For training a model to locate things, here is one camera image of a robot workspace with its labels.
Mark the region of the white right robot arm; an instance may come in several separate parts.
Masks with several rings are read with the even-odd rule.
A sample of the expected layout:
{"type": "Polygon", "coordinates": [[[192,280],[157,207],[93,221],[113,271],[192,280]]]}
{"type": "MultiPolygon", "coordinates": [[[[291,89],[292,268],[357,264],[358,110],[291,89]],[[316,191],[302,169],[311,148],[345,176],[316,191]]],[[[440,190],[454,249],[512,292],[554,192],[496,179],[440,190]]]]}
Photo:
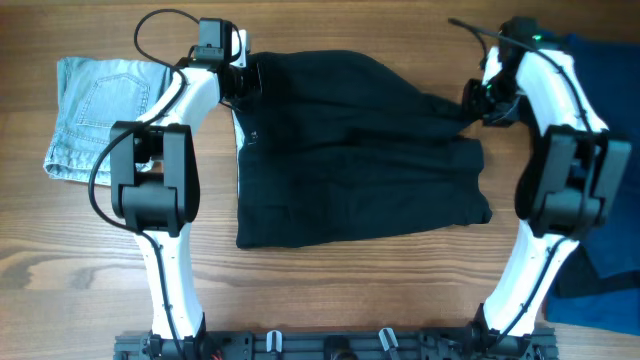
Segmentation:
{"type": "Polygon", "coordinates": [[[538,141],[516,188],[514,249],[480,309],[489,351],[532,334],[557,272],[606,222],[631,155],[630,142],[594,112],[574,58],[535,19],[515,16],[492,36],[498,44],[483,50],[483,79],[465,85],[465,115],[486,126],[523,122],[538,141]]]}

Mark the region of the black shorts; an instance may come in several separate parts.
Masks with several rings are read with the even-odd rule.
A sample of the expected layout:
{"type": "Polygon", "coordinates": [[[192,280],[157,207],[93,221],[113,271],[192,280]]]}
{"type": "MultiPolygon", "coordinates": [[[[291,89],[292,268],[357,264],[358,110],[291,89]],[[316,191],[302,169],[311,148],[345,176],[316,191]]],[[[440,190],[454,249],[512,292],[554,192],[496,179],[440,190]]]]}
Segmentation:
{"type": "Polygon", "coordinates": [[[261,52],[235,105],[241,249],[486,224],[483,149],[461,106],[364,54],[261,52]]]}

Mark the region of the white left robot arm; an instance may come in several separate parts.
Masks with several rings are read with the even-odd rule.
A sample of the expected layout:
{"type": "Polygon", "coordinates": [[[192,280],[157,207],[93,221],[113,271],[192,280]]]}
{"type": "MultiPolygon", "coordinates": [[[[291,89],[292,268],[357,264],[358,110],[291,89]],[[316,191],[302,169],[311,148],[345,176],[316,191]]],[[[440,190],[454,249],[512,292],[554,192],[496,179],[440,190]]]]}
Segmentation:
{"type": "Polygon", "coordinates": [[[222,68],[189,65],[173,74],[148,111],[111,129],[112,208],[143,255],[153,305],[151,334],[163,342],[183,344],[203,331],[190,252],[200,205],[193,135],[221,101],[259,88],[258,70],[245,60],[222,68]]]}

